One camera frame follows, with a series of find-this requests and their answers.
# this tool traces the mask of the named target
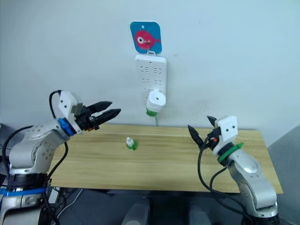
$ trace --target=blue ring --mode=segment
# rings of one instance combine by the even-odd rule
[[[62,128],[64,131],[66,131],[66,133],[67,133],[69,136],[73,136],[73,135],[74,135],[74,133],[73,133],[71,127],[69,126],[69,124],[68,124],[67,122],[64,121],[63,118],[59,118],[59,119],[58,119],[58,122],[60,123],[61,128]]]
[[[0,194],[4,196],[21,196],[21,195],[34,195],[34,194],[40,194],[46,191],[46,188],[37,188],[32,190],[26,190],[26,191],[6,191],[6,189],[1,188]]]

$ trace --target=black cable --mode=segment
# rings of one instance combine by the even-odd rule
[[[221,174],[222,172],[224,172],[225,170],[227,169],[227,167],[224,167],[223,169],[221,169],[221,170],[219,170],[218,172],[216,172],[212,177],[211,177],[211,179],[210,179],[210,188],[212,188],[212,184],[213,184],[213,182],[214,182],[214,179],[219,175],[219,174]],[[219,200],[218,198],[217,198],[217,196],[213,193],[213,197],[215,198],[215,200],[219,203],[219,204],[224,204],[221,200]],[[241,206],[241,208],[243,209],[243,212],[244,213],[247,213],[246,212],[246,207],[242,204],[242,205],[240,205]],[[249,221],[251,221],[252,219],[251,219],[251,217],[247,214],[246,216],[245,216]]]
[[[55,172],[55,170],[57,169],[57,167],[59,167],[59,165],[62,163],[62,161],[64,161],[64,159],[67,157],[67,154],[68,154],[68,144],[65,142],[65,154],[62,156],[62,158],[57,162],[57,164],[53,167],[53,169],[50,171],[50,173],[47,175],[45,181],[44,181],[44,184],[43,184],[43,187],[47,188],[48,186],[48,181],[49,179],[51,178],[51,176],[53,175],[53,173]],[[53,210],[51,209],[50,205],[49,205],[49,202],[48,202],[48,199],[46,197],[46,192],[43,192],[43,199],[44,199],[44,202],[45,202],[45,206],[46,206],[46,209],[48,210],[50,216],[52,217],[52,219],[55,221],[55,224],[56,225],[59,225],[60,222],[59,220],[57,219],[56,215],[54,214]]]
[[[9,166],[8,166],[8,160],[6,159],[6,149],[7,149],[8,143],[9,143],[9,141],[10,141],[17,133],[19,133],[19,132],[22,131],[22,130],[31,128],[31,127],[32,127],[32,126],[27,126],[27,127],[23,127],[23,128],[20,128],[20,129],[16,130],[16,131],[13,132],[13,133],[6,139],[6,141],[4,142],[4,145],[3,145],[3,148],[2,148],[2,159],[3,159],[3,163],[4,163],[4,168],[5,168],[5,171],[6,171],[6,174],[7,174],[7,179],[8,179],[8,177],[9,177]]]
[[[210,188],[210,187],[205,183],[205,181],[204,181],[203,178],[202,178],[202,175],[201,175],[201,157],[202,157],[202,154],[203,154],[203,152],[204,152],[204,150],[205,150],[206,142],[208,141],[209,138],[210,138],[210,137],[207,136],[206,139],[204,140],[204,142],[203,142],[203,144],[202,144],[202,146],[201,146],[201,148],[200,148],[200,152],[199,152],[199,156],[198,156],[198,176],[199,176],[200,182],[201,182],[201,183],[203,184],[203,186],[204,186],[206,189],[208,189],[210,192],[212,192],[212,193],[214,193],[214,194],[222,195],[222,196],[224,196],[224,197],[226,197],[226,198],[229,198],[229,199],[235,201],[238,205],[240,205],[240,206],[242,207],[242,209],[244,209],[245,207],[244,207],[244,205],[243,205],[240,201],[238,201],[238,200],[232,198],[232,197],[229,196],[229,195],[224,194],[223,192],[219,192],[219,191],[216,191],[216,190]],[[219,200],[216,196],[215,196],[215,199],[216,199],[216,201],[217,201],[220,205],[222,205],[223,207],[225,207],[225,208],[227,208],[227,209],[229,209],[229,210],[231,210],[231,211],[233,211],[233,212],[235,212],[235,213],[238,213],[238,214],[241,214],[241,215],[247,217],[247,218],[249,219],[250,223],[253,224],[252,219],[249,217],[249,215],[248,215],[245,211],[240,211],[240,210],[237,210],[237,209],[235,209],[235,208],[232,208],[232,207],[228,206],[227,204],[225,204],[224,202],[222,202],[221,200]]]
[[[0,149],[3,149],[3,144],[0,144]],[[6,148],[6,149],[11,150],[9,148]]]
[[[58,215],[65,208],[65,206],[67,204],[67,199],[77,190],[78,190],[78,188],[74,188],[72,191],[69,192],[68,196],[65,196],[64,194],[62,194],[63,201],[60,202],[58,207],[55,209],[56,215]]]
[[[51,113],[52,113],[53,118],[56,118],[56,116],[55,116],[55,113],[54,113],[53,107],[52,107],[52,97],[53,97],[53,95],[56,94],[56,93],[59,93],[59,94],[60,94],[60,93],[61,93],[61,90],[55,90],[55,91],[52,91],[51,94],[49,95],[49,105],[50,105],[50,110],[51,110]]]
[[[57,196],[58,200],[57,200],[57,203],[56,203],[56,205],[58,205],[58,207],[54,207],[54,214],[56,215],[56,211],[59,209],[59,207],[61,207],[61,204],[63,203],[63,202],[59,202],[61,193],[63,193],[63,188],[61,187],[59,190],[57,190],[54,187],[53,189],[55,189],[58,192],[58,196]]]
[[[55,191],[57,191],[58,193],[60,192],[60,190],[57,190],[56,187],[53,187],[53,189],[54,189]]]

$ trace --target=green ring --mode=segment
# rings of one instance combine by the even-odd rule
[[[146,114],[148,116],[155,117],[158,114],[157,112],[151,111],[148,108],[146,108],[146,109],[147,109]]]
[[[221,163],[227,156],[235,152],[237,149],[240,149],[244,143],[239,143],[233,147],[231,147],[228,151],[226,151],[223,155],[221,155],[219,158],[217,158],[217,161]]]

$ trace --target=wooden table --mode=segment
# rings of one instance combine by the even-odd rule
[[[208,128],[197,129],[206,137]],[[138,141],[138,149],[126,148],[126,137]],[[259,131],[240,130],[236,143],[255,157],[278,194],[280,183]],[[187,127],[102,125],[98,131],[76,135],[68,142],[69,154],[52,176],[52,185],[69,188],[207,191],[197,174],[199,149]],[[62,157],[64,145],[57,149],[52,166]],[[202,176],[209,183],[222,166],[212,151],[202,156]],[[239,189],[228,171],[214,181],[219,191],[237,193]]]

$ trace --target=blue sticker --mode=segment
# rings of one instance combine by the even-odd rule
[[[130,29],[139,53],[147,53],[148,49],[161,53],[160,27],[156,22],[132,22]]]

